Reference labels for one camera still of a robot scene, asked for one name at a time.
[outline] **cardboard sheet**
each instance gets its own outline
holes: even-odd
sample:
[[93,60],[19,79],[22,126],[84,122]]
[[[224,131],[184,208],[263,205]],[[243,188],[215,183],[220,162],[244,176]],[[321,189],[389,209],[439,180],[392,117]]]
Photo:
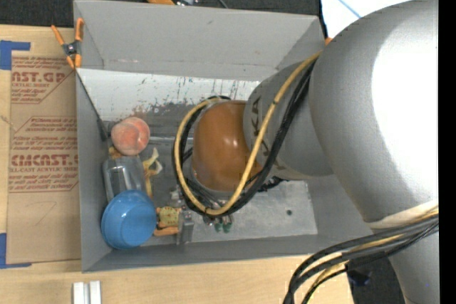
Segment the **cardboard sheet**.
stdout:
[[0,26],[0,40],[29,43],[11,53],[6,262],[80,258],[75,73],[50,27]]

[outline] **yellow cable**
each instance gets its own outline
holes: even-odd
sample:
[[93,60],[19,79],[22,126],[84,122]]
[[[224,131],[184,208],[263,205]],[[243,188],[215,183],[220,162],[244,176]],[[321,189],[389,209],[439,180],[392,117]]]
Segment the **yellow cable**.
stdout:
[[307,290],[307,293],[310,293],[311,291],[315,290],[316,287],[318,287],[328,276],[332,275],[336,271],[339,271],[342,269],[346,264],[348,263],[347,261],[337,263],[334,266],[331,266],[330,268],[327,268],[325,271],[323,271],[318,278],[313,282],[311,287]]
[[[436,214],[439,213],[439,208],[438,206],[436,208],[434,208],[432,211],[429,211],[428,213],[422,215],[420,218],[414,220],[413,223],[417,222],[417,221],[422,221],[423,219],[426,219],[426,218],[429,218],[431,216],[434,216]],[[383,243],[387,243],[389,241],[394,241],[398,238],[400,238],[401,236],[403,236],[403,234],[397,234],[395,236],[391,236],[391,237],[388,237],[388,238],[385,238],[385,239],[378,239],[377,241],[374,241],[374,242],[370,242],[370,243],[365,243],[365,244],[362,244],[360,246],[356,246],[355,248],[352,248],[350,250],[350,252],[356,252],[356,251],[359,251],[359,250],[362,250],[362,249],[366,249],[366,248],[370,248],[370,247],[374,247],[374,246],[379,246]],[[328,262],[330,261],[331,259],[333,259],[333,257],[330,257],[330,258],[327,258],[323,263],[325,262]],[[319,260],[317,260],[315,263],[313,263],[312,266],[309,266],[309,270],[313,267],[313,266],[316,266],[316,263],[318,263]],[[311,287],[308,289],[307,293],[311,292],[316,286],[320,285],[320,283],[322,281],[324,281],[324,279],[326,277],[328,277],[329,275],[331,275],[333,272],[336,272],[338,271],[341,267],[344,267],[346,264],[348,263],[348,260],[347,261],[344,261],[344,262],[341,262],[341,263],[337,263],[333,266],[331,266],[330,268],[327,268],[326,270],[324,270],[319,276],[318,278],[313,282],[313,284],[311,285]]]
[[280,87],[279,91],[277,92],[272,104],[269,106],[269,109],[266,112],[266,115],[263,119],[263,122],[261,124],[261,127],[259,129],[259,133],[256,137],[254,146],[252,148],[252,152],[250,153],[249,159],[247,160],[247,165],[244,170],[244,173],[242,174],[241,180],[239,182],[239,185],[237,186],[236,190],[234,191],[233,195],[231,198],[227,201],[227,203],[224,206],[221,206],[218,209],[212,209],[209,208],[208,206],[205,206],[202,204],[196,196],[191,192],[190,188],[187,186],[187,182],[185,181],[184,174],[182,172],[181,168],[181,161],[180,161],[180,140],[182,138],[182,133],[184,131],[185,125],[187,124],[188,120],[200,109],[202,109],[204,106],[206,106],[209,103],[212,103],[212,100],[205,100],[196,107],[192,108],[184,117],[182,122],[180,123],[179,129],[177,130],[176,134],[176,140],[175,140],[175,146],[174,146],[174,157],[175,157],[175,165],[176,165],[176,173],[177,177],[180,181],[180,184],[182,186],[182,189],[184,193],[188,196],[190,201],[202,212],[210,214],[210,215],[218,215],[218,214],[223,214],[226,212],[229,208],[231,208],[236,200],[239,198],[239,196],[242,193],[243,188],[245,187],[245,184],[247,183],[247,180],[249,178],[250,172],[252,171],[253,164],[257,158],[257,154],[259,151],[259,148],[261,147],[261,143],[263,142],[263,137],[266,133],[267,126],[269,124],[269,121],[272,118],[272,115],[276,109],[277,104],[279,101],[282,99],[284,96],[285,92],[288,90],[289,86],[291,83],[296,79],[298,74],[307,68],[309,65],[311,65],[319,56],[320,56],[321,51],[313,54],[311,57],[307,58],[305,61],[303,61],[294,71],[291,73],[291,75],[285,80],[284,84]]

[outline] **metal bracket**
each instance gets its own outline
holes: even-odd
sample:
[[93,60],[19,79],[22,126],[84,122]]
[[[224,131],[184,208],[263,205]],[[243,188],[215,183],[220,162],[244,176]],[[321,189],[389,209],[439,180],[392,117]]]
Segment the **metal bracket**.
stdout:
[[73,283],[73,304],[101,304],[101,282]]

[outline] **gray robot arm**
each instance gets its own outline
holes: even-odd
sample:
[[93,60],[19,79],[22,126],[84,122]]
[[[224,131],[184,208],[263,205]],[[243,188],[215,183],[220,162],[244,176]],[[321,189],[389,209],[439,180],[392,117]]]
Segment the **gray robot arm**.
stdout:
[[[438,206],[437,47],[438,0],[392,6],[341,32],[316,61],[309,98],[277,157],[283,169],[274,174],[333,172],[373,232]],[[294,68],[265,80],[250,97],[247,140],[255,132],[253,113],[267,108]],[[407,304],[440,302],[438,232],[390,262]]]

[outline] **black cable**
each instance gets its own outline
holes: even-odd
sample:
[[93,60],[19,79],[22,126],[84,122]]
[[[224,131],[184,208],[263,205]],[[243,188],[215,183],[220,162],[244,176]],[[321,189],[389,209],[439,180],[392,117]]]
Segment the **black cable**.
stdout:
[[331,278],[336,277],[337,275],[341,275],[342,273],[345,273],[346,271],[347,271],[347,269],[344,268],[342,270],[339,270],[339,271],[336,271],[336,272],[332,273],[331,275],[326,276],[322,281],[320,281],[318,283],[318,285],[315,285],[311,290],[309,290],[307,292],[307,294],[304,297],[304,299],[302,300],[301,304],[309,304],[309,300],[311,299],[312,295],[315,293],[316,289],[318,289],[322,283],[328,281]]
[[[428,219],[425,219],[423,221],[419,221],[416,224],[410,224],[407,226],[402,226],[398,227],[397,229],[389,229],[385,232],[382,232],[381,234],[375,234],[371,236],[366,236],[366,237],[361,237],[360,239],[356,240],[351,240],[347,241],[344,243],[341,243],[339,245],[335,245],[331,248],[327,248],[326,250],[320,251],[322,252],[330,252],[334,253],[337,252],[338,250],[334,251],[332,248],[335,247],[353,247],[353,246],[358,246],[359,244],[365,244],[365,243],[371,243],[378,241],[383,238],[390,238],[398,235],[398,231],[401,229],[405,232],[405,236],[401,236],[398,239],[395,239],[394,241],[388,241],[386,243],[382,243],[377,246],[372,246],[368,248],[362,248],[358,251],[353,251],[353,252],[348,252],[348,253],[343,253],[341,256],[325,261],[317,266],[314,266],[310,270],[306,271],[303,275],[296,277],[296,273],[300,271],[301,266],[296,269],[295,274],[293,275],[290,284],[289,284],[289,291],[286,294],[286,297],[284,299],[284,304],[294,304],[294,293],[298,290],[298,288],[306,281],[308,280],[311,276],[317,274],[318,272],[322,270],[326,270],[327,268],[330,268],[334,265],[337,265],[339,263],[342,263],[344,261],[352,261],[354,259],[358,259],[355,266],[352,266],[352,268],[363,266],[367,263],[372,263],[380,258],[384,257],[389,257],[394,254],[397,254],[398,252],[406,249],[407,247],[413,245],[420,239],[425,238],[426,236],[429,236],[430,234],[435,233],[438,231],[438,214],[435,216],[432,216]],[[355,243],[351,244],[350,246],[349,243],[353,242],[359,242],[359,241],[365,241],[365,243]],[[305,266],[311,265],[315,260],[306,260],[304,263],[307,263]]]
[[276,137],[274,138],[272,147],[269,151],[269,156],[267,157],[263,168],[261,169],[261,171],[259,173],[257,173],[255,176],[253,176],[247,182],[247,184],[249,184],[254,179],[256,179],[255,183],[253,183],[253,185],[250,186],[250,188],[244,193],[244,195],[242,195],[239,198],[239,200],[236,203],[234,203],[233,206],[227,212],[225,212],[225,214],[233,214],[234,212],[241,209],[245,204],[247,204],[252,199],[252,197],[263,186],[264,181],[266,180],[266,177],[268,176],[272,167],[274,166],[276,157],[279,154],[280,148],[285,139],[286,133],[288,132],[288,129],[291,125],[291,122],[293,121],[298,108],[301,106],[301,102],[304,100],[304,98],[307,95],[307,92],[309,89],[310,75],[311,75],[313,66],[314,66],[314,63],[312,63],[305,70],[303,76],[300,78],[300,80],[298,82],[298,85],[296,86],[296,88],[293,91],[293,94],[292,94],[290,101],[287,105],[287,108],[285,110],[282,123],[276,132]]
[[[428,229],[424,230],[421,234],[419,234],[417,237],[415,237],[414,239],[412,240],[409,240],[407,243],[403,244],[403,245],[400,245],[399,247],[389,251],[389,252],[380,252],[376,255],[371,255],[369,257],[367,257],[366,260],[364,261],[357,261],[355,264],[351,263],[351,269],[355,269],[355,268],[358,268],[360,266],[364,266],[368,263],[372,263],[372,262],[375,262],[377,260],[380,260],[381,258],[387,258],[389,256],[392,256],[394,254],[397,254],[398,252],[406,249],[407,247],[413,245],[416,241],[419,241],[420,239],[422,238],[425,238],[426,236],[430,235],[430,234],[433,234],[435,233],[435,230],[438,226],[438,222],[434,223],[432,228],[429,227]],[[340,275],[341,273],[345,273],[348,271],[348,265],[345,266],[344,269],[342,270],[339,270],[339,271],[336,271],[334,273],[332,273],[331,275],[329,276],[326,276],[322,281],[320,281],[318,283],[318,285],[315,285],[311,288],[311,290],[306,294],[306,296],[304,297],[303,301],[301,302],[301,304],[309,304],[309,301],[311,299],[311,296],[315,293],[315,290],[322,284],[324,283],[325,281],[329,280],[330,278],[333,278],[337,275]]]
[[325,256],[328,256],[332,253],[335,252],[340,252],[343,250],[346,250],[348,248],[352,248],[355,246],[360,246],[363,244],[371,243],[374,241],[378,241],[380,239],[386,239],[388,237],[398,235],[398,234],[414,234],[416,232],[424,230],[427,226],[429,225],[429,221],[423,220],[423,221],[418,221],[415,223],[408,224],[406,226],[399,226],[396,228],[388,229],[386,231],[381,231],[376,234],[371,234],[369,236],[363,236],[357,239],[352,239],[350,241],[345,241],[342,243],[337,243],[336,245],[333,245],[331,247],[325,248],[312,256],[308,257],[294,272],[293,277],[291,278],[291,283],[296,280],[301,273],[304,272],[306,268],[308,268],[312,263],[317,262],[317,260],[322,259]]
[[[295,114],[297,113],[298,108],[301,106],[302,101],[306,97],[308,90],[309,90],[309,81],[310,81],[310,75],[311,71],[313,69],[314,63],[312,63],[305,71],[302,77],[298,81],[298,85],[295,87],[291,98],[289,100],[289,103],[287,105],[287,108],[284,113],[284,117],[282,120],[282,123],[279,127],[279,129],[276,132],[276,137],[274,138],[271,150],[269,152],[269,156],[266,159],[266,162],[261,169],[260,172],[256,173],[253,177],[249,179],[249,181],[246,183],[246,186],[253,182],[254,180],[255,183],[250,186],[250,188],[243,193],[243,195],[240,196],[240,198],[233,204],[233,206],[228,209],[226,212],[218,215],[209,215],[204,212],[201,212],[194,204],[190,201],[190,199],[186,198],[187,205],[189,205],[189,208],[198,214],[204,214],[207,215],[209,218],[219,218],[223,216],[228,216],[236,211],[240,210],[245,204],[247,204],[252,197],[258,192],[258,190],[264,185],[266,181],[266,177],[269,175],[271,168],[273,167],[276,157],[279,153],[279,150],[281,148],[281,145],[285,139],[286,133],[288,132],[288,129],[291,125],[291,122],[294,119]],[[192,124],[195,122],[197,119],[197,116],[201,110],[198,110],[195,112],[195,114],[190,118],[189,122],[186,124],[184,128],[184,133],[182,134],[182,139],[181,139],[181,145],[180,145],[180,154],[181,156],[183,155],[183,151],[185,148],[187,136],[188,136],[188,131],[190,131],[190,128]]]

